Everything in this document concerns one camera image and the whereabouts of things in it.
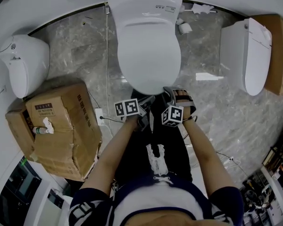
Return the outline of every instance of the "smart toilet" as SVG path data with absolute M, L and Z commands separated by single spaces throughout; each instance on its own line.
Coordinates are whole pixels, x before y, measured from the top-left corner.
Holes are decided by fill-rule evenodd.
M 0 58 L 8 68 L 10 84 L 18 98 L 34 92 L 48 75 L 49 46 L 28 35 L 9 37 L 0 49 Z
M 120 69 L 146 95 L 172 86 L 181 64 L 175 23 L 182 0 L 108 0 L 117 29 Z
M 264 87 L 271 50 L 271 32 L 252 18 L 221 31 L 221 69 L 231 85 L 251 96 L 259 94 Z

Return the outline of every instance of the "white paper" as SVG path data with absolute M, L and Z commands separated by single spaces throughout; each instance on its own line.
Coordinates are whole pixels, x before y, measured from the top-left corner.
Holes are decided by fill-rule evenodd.
M 48 117 L 44 118 L 43 123 L 44 123 L 45 127 L 47 128 L 46 133 L 53 134 L 54 133 L 54 129 L 52 127 L 51 122 L 48 120 Z
M 192 7 L 192 12 L 193 13 L 206 13 L 206 14 L 209 14 L 209 13 L 215 13 L 215 11 L 211 11 L 211 9 L 214 8 L 214 6 L 210 6 L 210 5 L 199 5 L 199 4 L 196 4 L 194 3 L 193 7 Z
M 196 73 L 197 81 L 217 81 L 223 79 L 222 76 L 216 76 L 210 73 Z

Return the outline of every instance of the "fiducial marker cube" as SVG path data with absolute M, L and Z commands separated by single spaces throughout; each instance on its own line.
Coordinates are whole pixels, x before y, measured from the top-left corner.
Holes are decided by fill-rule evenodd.
M 119 117 L 136 115 L 140 113 L 137 99 L 123 100 L 114 103 L 116 115 Z
M 161 114 L 161 124 L 165 126 L 176 127 L 183 122 L 183 107 L 170 105 Z

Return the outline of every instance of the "label on box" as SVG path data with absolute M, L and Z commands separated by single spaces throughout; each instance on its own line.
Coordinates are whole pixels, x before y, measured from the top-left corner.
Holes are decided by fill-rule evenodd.
M 43 116 L 55 116 L 55 112 L 53 110 L 51 103 L 41 104 L 41 105 L 35 105 L 34 106 L 36 111 L 39 114 L 39 117 Z
M 23 117 L 24 117 L 24 119 L 25 119 L 25 121 L 26 121 L 26 123 L 28 125 L 28 128 L 30 129 L 30 131 L 32 133 L 32 136 L 35 138 L 36 135 L 33 133 L 34 126 L 33 126 L 32 120 L 30 119 L 28 111 L 27 110 L 23 111 L 22 115 L 23 115 Z
M 85 117 L 85 120 L 86 120 L 86 122 L 87 122 L 87 125 L 88 125 L 88 127 L 90 127 L 90 126 L 91 126 L 91 123 L 90 123 L 89 116 L 88 116 L 88 114 L 87 114 L 87 110 L 86 110 L 86 108 L 85 108 L 85 105 L 84 105 L 82 96 L 79 94 L 79 95 L 77 96 L 77 99 L 78 99 L 78 101 L 80 102 L 80 107 L 81 107 L 82 112 L 83 112 L 83 114 L 84 114 L 84 117 Z

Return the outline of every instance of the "gray marble floor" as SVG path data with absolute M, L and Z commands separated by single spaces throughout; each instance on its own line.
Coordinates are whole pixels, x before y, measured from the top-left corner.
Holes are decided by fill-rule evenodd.
M 247 174 L 261 166 L 268 149 L 277 139 L 283 126 L 283 97 L 266 90 L 251 97 L 231 88 L 227 79 L 196 81 L 195 73 L 219 74 L 219 41 L 221 28 L 233 24 L 233 15 L 218 11 L 195 15 L 180 15 L 193 32 L 180 35 L 176 31 L 182 52 L 181 71 L 175 86 L 189 91 L 197 107 L 197 123 L 211 140 L 214 148 L 234 159 Z M 108 26 L 108 50 L 106 49 Z M 104 8 L 88 10 L 53 23 L 33 37 L 50 45 L 50 71 L 48 80 L 38 91 L 83 80 L 89 92 L 111 118 L 116 118 L 114 102 L 130 98 L 132 87 L 125 82 L 117 61 L 117 37 L 112 15 Z M 106 122 L 101 127 L 102 149 L 121 124 Z M 187 148 L 191 166 L 197 166 L 192 147 Z M 227 165 L 237 185 L 246 178 L 235 164 Z

